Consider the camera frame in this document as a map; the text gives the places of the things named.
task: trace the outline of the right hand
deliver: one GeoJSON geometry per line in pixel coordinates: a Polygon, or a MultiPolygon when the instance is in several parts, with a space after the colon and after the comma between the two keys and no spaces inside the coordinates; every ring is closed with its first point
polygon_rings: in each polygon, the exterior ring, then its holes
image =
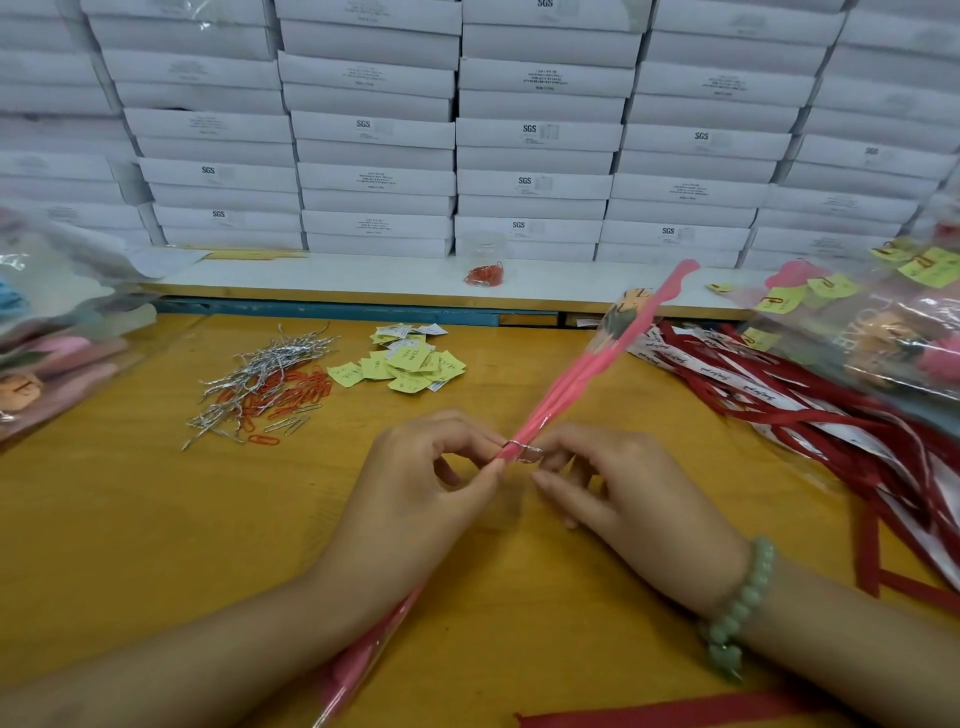
{"type": "Polygon", "coordinates": [[[531,445],[544,451],[534,482],[569,527],[583,523],[659,592],[703,618],[718,616],[746,579],[751,545],[662,445],[573,424],[531,445]],[[588,489],[597,474],[606,481],[599,495],[588,489]]]}

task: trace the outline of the small paper tag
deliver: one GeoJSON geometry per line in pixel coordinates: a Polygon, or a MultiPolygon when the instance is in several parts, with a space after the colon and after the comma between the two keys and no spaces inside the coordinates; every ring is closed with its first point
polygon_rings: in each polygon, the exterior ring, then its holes
{"type": "Polygon", "coordinates": [[[825,299],[845,299],[860,292],[860,286],[842,273],[834,273],[826,278],[810,279],[806,284],[810,290],[825,299]]]}
{"type": "Polygon", "coordinates": [[[805,285],[797,285],[792,288],[771,288],[754,310],[782,316],[790,313],[803,303],[804,296],[806,296],[805,285]]]}

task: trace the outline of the plastic packaging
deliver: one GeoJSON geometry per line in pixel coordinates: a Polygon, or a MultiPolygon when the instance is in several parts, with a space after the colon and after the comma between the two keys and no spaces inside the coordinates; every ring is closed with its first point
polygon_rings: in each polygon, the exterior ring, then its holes
{"type": "Polygon", "coordinates": [[[464,261],[464,283],[493,288],[503,283],[507,236],[477,231],[457,236],[457,257],[464,261]]]}

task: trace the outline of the paper clip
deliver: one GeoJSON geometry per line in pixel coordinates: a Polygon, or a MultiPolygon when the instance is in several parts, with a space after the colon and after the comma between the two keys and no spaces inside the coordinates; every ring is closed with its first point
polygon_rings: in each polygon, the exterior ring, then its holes
{"type": "Polygon", "coordinates": [[[540,448],[534,448],[532,445],[524,445],[516,440],[508,440],[507,445],[510,444],[516,445],[518,448],[523,448],[523,454],[516,459],[516,462],[518,463],[539,463],[540,459],[543,457],[543,450],[540,448]],[[535,454],[531,456],[527,454],[528,452],[533,452],[535,454]]]}

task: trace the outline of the forearm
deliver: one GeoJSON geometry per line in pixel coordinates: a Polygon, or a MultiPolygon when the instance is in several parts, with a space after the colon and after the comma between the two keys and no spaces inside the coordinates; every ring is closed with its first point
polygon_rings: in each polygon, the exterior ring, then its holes
{"type": "Polygon", "coordinates": [[[780,558],[745,625],[756,652],[889,728],[960,716],[960,638],[780,558]]]}
{"type": "Polygon", "coordinates": [[[298,579],[0,695],[19,728],[214,728],[368,626],[337,588],[298,579]]]}

